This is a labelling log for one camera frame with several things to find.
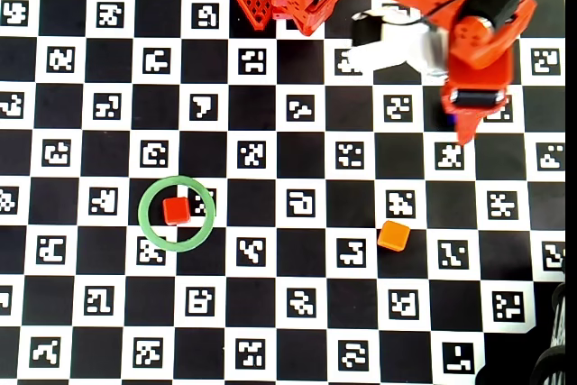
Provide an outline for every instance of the orange cube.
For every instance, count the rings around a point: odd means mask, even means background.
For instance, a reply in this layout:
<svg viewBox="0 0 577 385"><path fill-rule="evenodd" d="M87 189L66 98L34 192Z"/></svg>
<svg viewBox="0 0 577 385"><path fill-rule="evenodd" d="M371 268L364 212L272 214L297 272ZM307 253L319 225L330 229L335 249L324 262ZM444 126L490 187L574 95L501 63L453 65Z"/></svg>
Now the orange cube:
<svg viewBox="0 0 577 385"><path fill-rule="evenodd" d="M386 221L380 229L379 247L388 248L394 252L402 252L407 246L408 233L411 231L405 225L400 225L394 221Z"/></svg>
<svg viewBox="0 0 577 385"><path fill-rule="evenodd" d="M167 225L182 225L190 221L190 205L186 197L171 197L162 200L164 222Z"/></svg>

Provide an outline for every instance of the green circle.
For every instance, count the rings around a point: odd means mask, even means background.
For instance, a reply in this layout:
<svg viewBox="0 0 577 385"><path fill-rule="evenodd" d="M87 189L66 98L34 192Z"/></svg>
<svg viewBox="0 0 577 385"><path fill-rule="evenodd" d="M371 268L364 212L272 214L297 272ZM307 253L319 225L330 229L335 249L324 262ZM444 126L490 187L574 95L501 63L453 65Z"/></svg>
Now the green circle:
<svg viewBox="0 0 577 385"><path fill-rule="evenodd" d="M193 191L196 191L200 195L200 198L202 198L206 210L205 222L202 224L198 233L181 243L170 243L155 234L152 230L151 221L148 215L154 197L164 188L172 187L174 185L186 185ZM204 185L188 176L170 176L165 179L157 180L150 185L146 191L144 191L141 202L138 205L138 224L144 232L144 236L162 250L166 250L167 252L187 252L197 248L201 243L206 241L206 238L210 235L213 226L215 225L215 214L215 201L210 197L210 193Z"/></svg>

